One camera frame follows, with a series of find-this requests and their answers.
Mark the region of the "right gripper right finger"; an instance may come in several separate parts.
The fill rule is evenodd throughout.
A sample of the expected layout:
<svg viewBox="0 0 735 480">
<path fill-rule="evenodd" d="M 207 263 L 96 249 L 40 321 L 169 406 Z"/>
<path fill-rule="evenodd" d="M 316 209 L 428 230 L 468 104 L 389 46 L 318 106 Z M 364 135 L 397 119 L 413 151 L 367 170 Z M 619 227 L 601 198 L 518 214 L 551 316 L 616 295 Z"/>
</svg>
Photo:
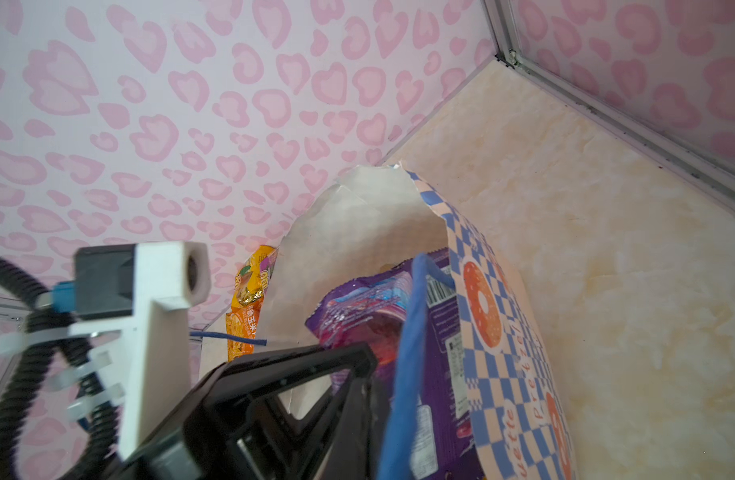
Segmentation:
<svg viewBox="0 0 735 480">
<path fill-rule="evenodd" d="M 391 413 L 387 386 L 377 377 L 371 378 L 369 407 L 371 407 L 371 419 L 369 420 L 369 479 L 376 480 L 379 473 L 379 460 L 381 460 L 385 426 Z"/>
</svg>

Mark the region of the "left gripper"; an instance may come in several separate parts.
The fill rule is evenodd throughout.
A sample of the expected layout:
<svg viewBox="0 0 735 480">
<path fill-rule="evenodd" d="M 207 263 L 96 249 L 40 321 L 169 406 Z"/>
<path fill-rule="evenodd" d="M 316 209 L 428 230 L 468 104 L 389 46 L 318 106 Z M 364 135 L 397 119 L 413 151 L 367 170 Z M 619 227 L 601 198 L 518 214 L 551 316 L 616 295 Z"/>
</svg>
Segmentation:
<svg viewBox="0 0 735 480">
<path fill-rule="evenodd" d="M 375 377 L 365 343 L 243 357 L 216 383 L 140 383 L 123 401 L 105 479 L 297 479 L 296 421 L 321 395 Z"/>
</svg>

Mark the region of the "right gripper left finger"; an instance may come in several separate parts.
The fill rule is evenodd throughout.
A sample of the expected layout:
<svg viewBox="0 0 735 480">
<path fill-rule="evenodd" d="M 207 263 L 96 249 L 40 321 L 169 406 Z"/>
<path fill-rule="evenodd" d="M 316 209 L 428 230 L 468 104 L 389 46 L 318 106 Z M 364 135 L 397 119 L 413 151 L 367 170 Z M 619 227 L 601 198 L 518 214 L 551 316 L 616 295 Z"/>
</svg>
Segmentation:
<svg viewBox="0 0 735 480">
<path fill-rule="evenodd" d="M 295 478 L 373 478 L 371 380 L 354 378 L 323 393 L 296 429 Z"/>
</svg>

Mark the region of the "purple snack packet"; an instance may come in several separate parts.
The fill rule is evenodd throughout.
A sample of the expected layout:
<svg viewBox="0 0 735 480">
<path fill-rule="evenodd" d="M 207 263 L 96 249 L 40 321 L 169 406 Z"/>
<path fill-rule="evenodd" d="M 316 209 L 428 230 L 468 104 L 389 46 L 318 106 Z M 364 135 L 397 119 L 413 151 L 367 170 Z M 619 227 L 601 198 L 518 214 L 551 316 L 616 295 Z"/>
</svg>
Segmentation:
<svg viewBox="0 0 735 480">
<path fill-rule="evenodd" d="M 365 343 L 393 412 L 381 479 L 481 479 L 449 251 L 405 260 L 325 295 L 305 326 L 325 348 Z"/>
</svg>

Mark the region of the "white blue checkered paper bag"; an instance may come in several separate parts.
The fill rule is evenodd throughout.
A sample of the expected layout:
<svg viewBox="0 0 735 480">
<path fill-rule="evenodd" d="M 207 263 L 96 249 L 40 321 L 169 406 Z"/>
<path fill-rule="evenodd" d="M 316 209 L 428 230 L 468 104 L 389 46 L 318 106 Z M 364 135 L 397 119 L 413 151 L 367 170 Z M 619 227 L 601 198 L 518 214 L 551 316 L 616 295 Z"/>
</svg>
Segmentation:
<svg viewBox="0 0 735 480">
<path fill-rule="evenodd" d="M 521 278 L 417 174 L 358 167 L 277 251 L 212 376 L 199 479 L 573 479 Z"/>
</svg>

